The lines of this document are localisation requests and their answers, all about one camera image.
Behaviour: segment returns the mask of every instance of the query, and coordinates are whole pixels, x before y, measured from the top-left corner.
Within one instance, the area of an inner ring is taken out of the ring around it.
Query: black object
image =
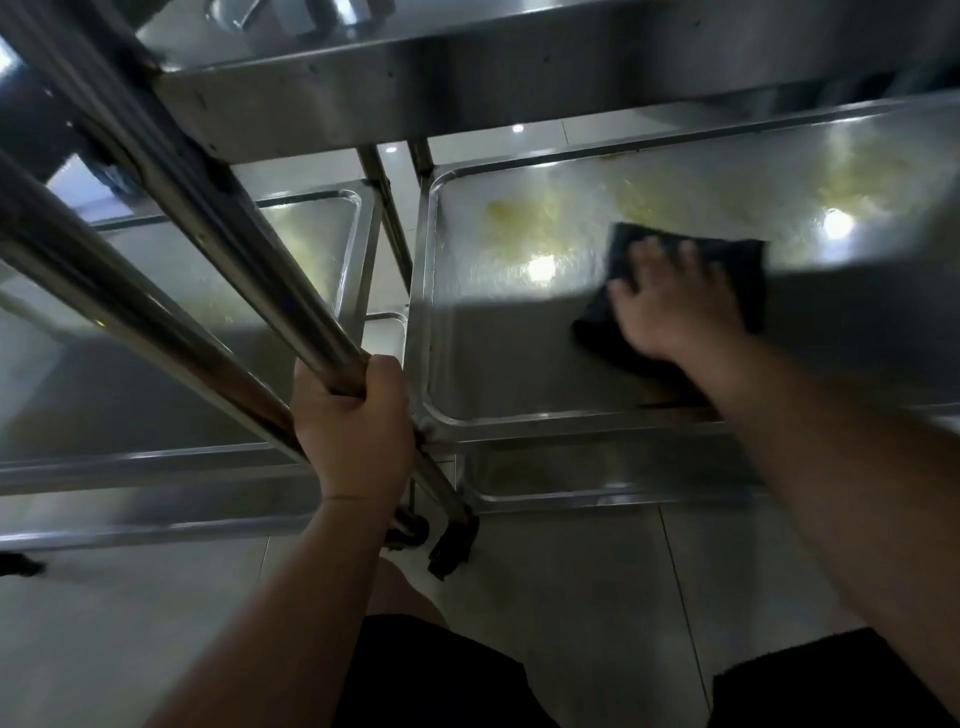
[[[0,576],[37,576],[47,571],[42,561],[34,561],[22,553],[0,551]]]
[[[740,315],[746,329],[758,333],[763,329],[766,279],[763,276],[762,240],[719,240],[713,238],[690,238],[646,228],[630,223],[616,223],[611,228],[610,249],[607,253],[607,279],[590,300],[587,309],[573,322],[573,336],[581,346],[603,357],[611,364],[628,372],[645,376],[683,376],[680,369],[664,361],[651,359],[636,350],[620,333],[613,316],[607,282],[614,279],[628,281],[634,290],[639,286],[634,278],[633,266],[627,251],[631,243],[656,235],[667,255],[676,259],[680,243],[693,240],[700,249],[705,264],[719,262],[727,269],[733,292],[740,306]]]
[[[708,728],[950,726],[956,720],[872,629],[737,665],[713,678]]]
[[[523,665],[410,615],[363,620],[333,725],[558,728]]]
[[[477,531],[480,529],[480,519],[467,506],[469,520],[466,523],[451,521],[443,536],[430,551],[430,571],[441,581],[453,573],[459,564],[465,563],[470,556],[470,549],[476,541]]]

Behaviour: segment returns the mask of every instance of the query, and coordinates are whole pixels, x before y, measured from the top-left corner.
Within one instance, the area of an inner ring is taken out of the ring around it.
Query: cleaning cloth
[[[627,343],[613,316],[613,307],[607,294],[607,282],[613,279],[624,279],[634,290],[639,290],[627,251],[631,243],[643,240],[648,235],[659,237],[667,255],[674,260],[677,259],[681,241],[693,240],[700,249],[700,257],[705,265],[712,262],[722,263],[730,276],[744,326],[751,333],[763,329],[766,299],[766,280],[763,276],[763,249],[766,246],[764,241],[691,238],[642,225],[616,223],[611,227],[607,279],[580,318],[573,322],[573,335],[581,346],[614,366],[634,374],[662,377],[682,375],[680,369],[673,364],[637,353]]]

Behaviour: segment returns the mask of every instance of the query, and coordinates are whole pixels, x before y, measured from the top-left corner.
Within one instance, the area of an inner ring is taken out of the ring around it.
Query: white tile floor
[[[438,163],[563,148],[723,121],[676,105],[432,140]],[[380,145],[410,244],[419,191],[404,144]],[[352,151],[243,165],[254,196],[356,179]],[[80,173],[58,191],[91,218],[115,212]],[[406,302],[381,239],[370,309]],[[441,520],[420,498],[434,522]],[[0,580],[0,725],[130,726],[222,627],[293,537],[57,553],[46,576]],[[756,506],[664,506],[487,517],[444,583],[430,544],[392,554],[451,626],[524,661],[564,726],[700,726],[712,674],[825,635],[833,591],[783,515]]]

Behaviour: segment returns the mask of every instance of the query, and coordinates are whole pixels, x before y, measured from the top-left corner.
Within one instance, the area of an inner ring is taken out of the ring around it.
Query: metal bar
[[[410,159],[414,162],[414,172],[417,173],[417,180],[420,187],[430,179],[433,174],[433,154],[430,152],[430,141],[426,137],[420,139],[411,139],[407,142],[410,149]]]
[[[306,460],[287,405],[73,210],[2,153],[0,258],[258,437],[296,460]]]
[[[0,533],[2,551],[54,551],[74,548],[110,548],[141,544],[168,544],[183,541],[243,539],[253,536],[277,536],[301,533],[313,514],[296,516],[264,516],[251,519],[225,519],[183,523],[128,523],[93,528],[65,528],[57,531],[22,531]],[[384,543],[386,548],[419,546],[422,530],[392,528]]]
[[[400,225],[400,217],[396,212],[394,194],[390,190],[390,178],[387,177],[387,173],[383,169],[383,161],[380,159],[380,153],[377,151],[375,144],[357,147],[357,156],[360,157],[360,166],[363,167],[364,176],[380,193],[380,199],[383,201],[383,227],[387,232],[387,241],[390,243],[390,249],[394,252],[394,260],[396,260],[396,267],[400,271],[400,277],[403,279],[403,285],[406,287],[407,293],[410,293],[410,281],[414,275],[414,260],[410,256],[406,235],[403,234],[403,226]]]
[[[142,48],[111,28],[92,0],[10,0],[0,13],[0,35],[74,104],[85,130],[331,391],[365,393],[359,347],[229,167],[195,144],[156,98]],[[217,151],[212,143],[207,149]],[[467,522],[468,509],[438,472],[420,468],[415,479],[452,521]]]

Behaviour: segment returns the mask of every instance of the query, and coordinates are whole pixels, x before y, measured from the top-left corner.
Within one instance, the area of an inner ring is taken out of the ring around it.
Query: hand
[[[372,356],[367,398],[359,400],[331,395],[298,361],[290,407],[324,501],[363,500],[393,513],[414,463],[414,429],[399,362]]]
[[[653,236],[633,243],[628,255],[639,293],[622,279],[612,280],[608,292],[620,331],[638,352],[676,362],[709,330],[743,330],[727,272],[713,263],[706,274],[693,241],[681,243],[676,264]]]

